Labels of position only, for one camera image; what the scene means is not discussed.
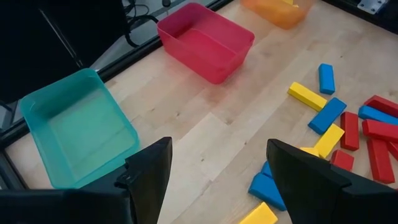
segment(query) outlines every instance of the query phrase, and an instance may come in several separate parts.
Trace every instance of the wooden table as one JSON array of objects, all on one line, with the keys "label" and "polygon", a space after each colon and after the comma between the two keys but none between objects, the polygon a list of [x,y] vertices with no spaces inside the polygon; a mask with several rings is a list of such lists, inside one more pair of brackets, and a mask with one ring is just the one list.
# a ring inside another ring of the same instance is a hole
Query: wooden table
[{"label": "wooden table", "polygon": [[[334,96],[348,111],[357,113],[374,94],[398,101],[398,36],[390,32],[324,2],[292,30],[276,28],[237,1],[219,13],[256,36],[244,65],[224,84],[209,84],[163,48],[106,84],[144,147],[173,137],[159,223],[237,223],[254,208],[259,201],[247,191],[266,160],[267,140],[310,147],[319,138],[307,127],[315,111],[287,89],[296,81],[318,92],[320,63],[334,66]],[[355,156],[353,172],[371,178],[361,138],[360,150],[346,152]],[[51,188],[30,134],[7,152],[31,188]],[[391,161],[398,180],[398,162]],[[291,223],[287,212],[273,210],[279,223]]]}]

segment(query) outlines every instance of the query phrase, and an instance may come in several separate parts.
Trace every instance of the black metal frame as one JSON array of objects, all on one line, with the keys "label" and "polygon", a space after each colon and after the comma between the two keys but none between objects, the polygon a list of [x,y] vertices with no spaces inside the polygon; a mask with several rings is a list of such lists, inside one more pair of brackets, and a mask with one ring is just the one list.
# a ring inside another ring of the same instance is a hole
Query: black metal frame
[{"label": "black metal frame", "polygon": [[[233,0],[215,0],[206,7],[213,11],[217,11],[232,1]],[[102,68],[98,71],[98,75],[101,77],[102,81],[106,82],[161,46],[162,42],[159,36],[156,36]],[[0,187],[2,189],[28,188],[5,152],[6,147],[10,146],[27,133],[29,133],[29,128],[22,118],[12,124],[12,126],[0,136]]]}]

